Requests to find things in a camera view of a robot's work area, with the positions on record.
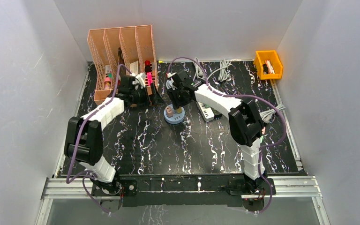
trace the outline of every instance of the round blue power strip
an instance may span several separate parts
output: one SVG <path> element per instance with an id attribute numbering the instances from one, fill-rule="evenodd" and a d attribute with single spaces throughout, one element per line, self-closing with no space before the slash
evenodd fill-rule
<path id="1" fill-rule="evenodd" d="M 179 124 L 181 122 L 183 122 L 184 117 L 186 116 L 186 113 L 184 112 L 184 108 L 181 108 L 181 113 L 177 113 L 176 110 L 173 109 L 173 105 L 170 104 L 168 105 L 172 108 L 173 111 L 173 116 L 172 117 L 168 117 L 167 113 L 166 113 L 166 109 L 164 110 L 164 117 L 166 122 L 170 123 L 170 124 Z"/>

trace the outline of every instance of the power strip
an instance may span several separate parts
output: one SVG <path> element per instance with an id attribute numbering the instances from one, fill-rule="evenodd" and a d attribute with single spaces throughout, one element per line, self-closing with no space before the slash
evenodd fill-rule
<path id="1" fill-rule="evenodd" d="M 196 105 L 198 106 L 205 122 L 209 122 L 215 118 L 215 114 L 210 107 L 206 108 L 205 105 L 200 102 L 196 102 Z"/>

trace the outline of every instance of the marble tabletop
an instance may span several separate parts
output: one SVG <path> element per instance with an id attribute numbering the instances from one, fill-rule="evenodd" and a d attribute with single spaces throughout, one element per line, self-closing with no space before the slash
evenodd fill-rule
<path id="1" fill-rule="evenodd" d="M 169 63 L 158 63 L 159 93 L 170 104 L 164 83 Z M 207 73 L 219 68 L 219 62 L 204 62 Z M 192 63 L 175 63 L 172 71 L 186 70 L 194 76 Z M 252 61 L 235 61 L 228 68 L 231 78 L 220 83 L 218 73 L 210 78 L 210 84 L 228 94 L 253 94 L 277 105 L 270 81 L 261 81 Z M 83 92 L 78 116 L 96 108 L 93 101 L 97 73 L 91 65 Z M 268 110 L 257 102 L 260 111 Z M 241 173 L 242 154 L 232 139 L 229 123 L 224 116 L 205 122 L 197 105 L 185 106 L 186 117 L 181 124 L 170 125 L 163 116 L 166 105 L 148 108 L 132 107 L 117 116 L 103 131 L 104 156 L 120 174 L 212 174 Z M 282 134 L 278 118 L 273 117 L 264 132 L 262 145 L 276 142 Z M 263 150 L 263 163 L 269 173 L 297 173 L 295 159 L 286 138 L 279 146 Z M 69 159 L 66 158 L 59 176 L 67 174 Z M 73 174 L 84 167 L 75 164 Z"/>

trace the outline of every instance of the white wall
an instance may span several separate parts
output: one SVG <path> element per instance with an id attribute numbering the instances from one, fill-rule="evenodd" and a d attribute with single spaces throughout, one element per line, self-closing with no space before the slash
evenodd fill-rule
<path id="1" fill-rule="evenodd" d="M 0 0 L 0 225 L 35 223 L 86 69 L 52 0 Z"/>
<path id="2" fill-rule="evenodd" d="M 360 224 L 360 1 L 304 0 L 278 54 L 280 94 L 329 219 Z"/>
<path id="3" fill-rule="evenodd" d="M 254 59 L 276 49 L 301 0 L 54 0 L 82 53 L 90 29 L 152 24 L 158 60 Z"/>

